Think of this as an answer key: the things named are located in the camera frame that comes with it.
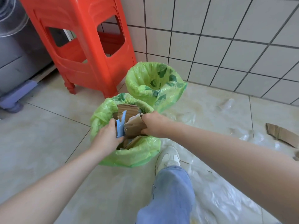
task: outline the person's left arm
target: person's left arm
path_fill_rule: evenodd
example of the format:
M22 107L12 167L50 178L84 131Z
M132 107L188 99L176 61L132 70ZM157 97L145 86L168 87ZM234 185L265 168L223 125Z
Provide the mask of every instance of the person's left arm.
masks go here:
M122 141L111 119L90 149L1 204L0 223L54 223L86 177Z

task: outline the jeans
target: jeans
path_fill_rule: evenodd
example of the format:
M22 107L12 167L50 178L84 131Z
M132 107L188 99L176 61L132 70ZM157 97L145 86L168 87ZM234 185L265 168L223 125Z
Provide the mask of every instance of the jeans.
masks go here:
M179 166L159 171L152 188L152 200L140 209L136 224L190 223L195 195L188 173Z

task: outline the green trash bag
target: green trash bag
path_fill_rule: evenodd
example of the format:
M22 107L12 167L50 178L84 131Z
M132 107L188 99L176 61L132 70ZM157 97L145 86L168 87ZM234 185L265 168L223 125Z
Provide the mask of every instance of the green trash bag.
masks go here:
M126 86L133 97L163 112L178 101L187 83L166 64L139 62L128 71Z
M133 98L128 93L121 93L115 97L107 98L93 113L91 123L91 139L96 136L99 129L109 123L112 114L118 111L117 105L137 105L143 113L151 113L154 109L147 103ZM160 152L161 141L152 136L143 136L129 150L115 150L104 158L99 164L107 166L137 167L146 164Z

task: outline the trash can filled with cardboard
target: trash can filled with cardboard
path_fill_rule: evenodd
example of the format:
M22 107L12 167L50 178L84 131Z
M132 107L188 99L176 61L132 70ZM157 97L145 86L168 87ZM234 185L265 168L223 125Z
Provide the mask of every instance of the trash can filled with cardboard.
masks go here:
M121 93L107 98L92 115L91 139L99 130L116 119L116 136L124 136L125 140L100 164L107 166L137 167L144 165L160 152L161 141L153 136L141 135L146 128L142 115L154 109L147 103L133 98L128 93Z
M187 83L166 64L139 62L128 71L126 86L134 98L161 113L179 100Z

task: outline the shoe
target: shoe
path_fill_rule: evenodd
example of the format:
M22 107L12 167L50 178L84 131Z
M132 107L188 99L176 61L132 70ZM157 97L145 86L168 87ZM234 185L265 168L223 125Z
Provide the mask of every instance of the shoe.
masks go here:
M181 166L178 151L172 146L164 149L159 155L156 162L155 175L157 175L160 170L168 166Z

